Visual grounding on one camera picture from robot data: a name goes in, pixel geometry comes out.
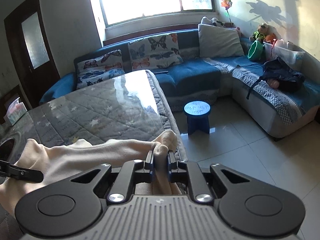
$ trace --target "blue stool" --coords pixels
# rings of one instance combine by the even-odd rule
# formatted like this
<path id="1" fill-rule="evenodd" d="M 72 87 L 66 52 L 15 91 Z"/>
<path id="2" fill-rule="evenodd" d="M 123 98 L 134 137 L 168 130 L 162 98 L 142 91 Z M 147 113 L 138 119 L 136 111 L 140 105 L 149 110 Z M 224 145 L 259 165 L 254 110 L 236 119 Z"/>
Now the blue stool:
<path id="1" fill-rule="evenodd" d="M 193 101 L 184 106 L 184 113 L 188 122 L 188 135 L 193 134 L 196 130 L 210 133 L 208 118 L 210 112 L 210 105 L 202 101 Z"/>

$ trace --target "sofa backrest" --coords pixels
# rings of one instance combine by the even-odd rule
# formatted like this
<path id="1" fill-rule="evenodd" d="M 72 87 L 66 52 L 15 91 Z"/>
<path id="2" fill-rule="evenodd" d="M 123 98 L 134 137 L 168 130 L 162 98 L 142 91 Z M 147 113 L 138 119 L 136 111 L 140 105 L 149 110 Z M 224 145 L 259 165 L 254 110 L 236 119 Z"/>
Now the sofa backrest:
<path id="1" fill-rule="evenodd" d="M 183 60 L 189 60 L 189 59 L 199 57 L 198 29 L 190 29 L 190 30 L 167 32 L 167 33 L 177 33 L 179 52 L 180 52 L 180 55 Z M 100 57 L 110 51 L 120 49 L 121 53 L 122 53 L 122 61 L 123 61 L 123 65 L 124 65 L 124 71 L 126 73 L 129 73 L 132 71 L 132 67 L 131 67 L 128 43 L 131 41 L 134 41 L 134 40 L 137 40 L 137 39 L 122 41 L 119 43 L 108 45 L 108 46 L 105 46 L 105 47 L 98 49 L 96 51 L 85 54 L 81 57 L 77 57 L 74 60 L 74 65 L 76 67 L 76 65 L 81 61 Z M 241 38 L 240 41 L 241 41 L 241 45 L 244 49 L 244 54 L 247 55 L 252 43 L 249 41 L 248 38 Z"/>

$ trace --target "door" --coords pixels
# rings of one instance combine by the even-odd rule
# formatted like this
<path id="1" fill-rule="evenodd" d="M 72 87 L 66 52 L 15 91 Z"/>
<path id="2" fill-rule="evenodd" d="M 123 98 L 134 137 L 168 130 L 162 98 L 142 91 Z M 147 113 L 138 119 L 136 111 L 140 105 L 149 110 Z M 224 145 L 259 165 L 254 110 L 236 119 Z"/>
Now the door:
<path id="1" fill-rule="evenodd" d="M 59 79 L 41 16 L 39 0 L 25 0 L 5 20 L 8 45 L 31 106 Z"/>

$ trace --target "butterfly print pillow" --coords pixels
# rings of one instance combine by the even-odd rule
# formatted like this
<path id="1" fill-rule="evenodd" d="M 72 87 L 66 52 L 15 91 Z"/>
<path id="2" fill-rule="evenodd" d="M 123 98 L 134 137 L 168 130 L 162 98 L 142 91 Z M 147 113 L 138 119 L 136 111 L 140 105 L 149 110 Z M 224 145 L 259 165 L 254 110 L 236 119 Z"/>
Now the butterfly print pillow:
<path id="1" fill-rule="evenodd" d="M 150 36 L 128 44 L 132 71 L 168 68 L 183 63 L 176 33 Z"/>
<path id="2" fill-rule="evenodd" d="M 124 74 L 121 50 L 108 52 L 100 57 L 77 64 L 77 89 L 94 85 Z"/>

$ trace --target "blue sofa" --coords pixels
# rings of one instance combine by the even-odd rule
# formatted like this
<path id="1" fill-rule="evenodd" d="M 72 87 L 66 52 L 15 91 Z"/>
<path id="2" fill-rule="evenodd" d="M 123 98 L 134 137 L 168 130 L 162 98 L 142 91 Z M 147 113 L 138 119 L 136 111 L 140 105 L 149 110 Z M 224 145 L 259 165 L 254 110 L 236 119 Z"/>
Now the blue sofa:
<path id="1" fill-rule="evenodd" d="M 173 112 L 182 111 L 184 105 L 193 100 L 206 101 L 212 105 L 218 96 L 229 95 L 275 138 L 283 138 L 314 120 L 320 105 L 320 85 L 308 77 L 304 87 L 295 94 L 272 91 L 265 82 L 261 82 L 247 100 L 249 87 L 262 74 L 263 61 L 252 63 L 246 56 L 202 59 L 199 58 L 198 29 L 176 33 L 184 62 L 166 69 L 152 70 Z M 128 49 L 130 41 L 133 40 L 106 46 L 78 57 L 74 60 L 74 65 L 120 49 L 124 71 L 131 72 Z M 247 55 L 252 43 L 248 38 L 241 38 L 240 42 Z M 75 87 L 76 78 L 74 74 L 70 74 L 68 78 L 61 79 L 59 85 L 54 85 L 49 90 L 49 95 L 44 95 L 44 100 L 50 101 L 56 96 L 67 94 Z"/>

